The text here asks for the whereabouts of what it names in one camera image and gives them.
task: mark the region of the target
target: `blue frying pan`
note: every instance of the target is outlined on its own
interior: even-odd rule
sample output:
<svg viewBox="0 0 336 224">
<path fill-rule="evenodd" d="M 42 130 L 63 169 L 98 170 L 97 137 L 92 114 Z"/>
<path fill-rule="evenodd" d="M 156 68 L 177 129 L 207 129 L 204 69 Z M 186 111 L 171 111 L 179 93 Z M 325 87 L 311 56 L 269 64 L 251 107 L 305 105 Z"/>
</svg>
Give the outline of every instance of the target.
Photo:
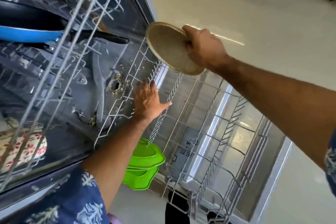
<svg viewBox="0 0 336 224">
<path fill-rule="evenodd" d="M 0 0 L 0 39 L 21 43 L 46 43 L 60 38 L 68 21 L 57 14 L 29 5 Z M 77 31 L 71 30 L 72 41 Z M 82 30 L 77 43 L 89 38 L 92 30 Z M 128 44 L 129 39 L 95 31 L 93 37 L 117 44 Z"/>
</svg>

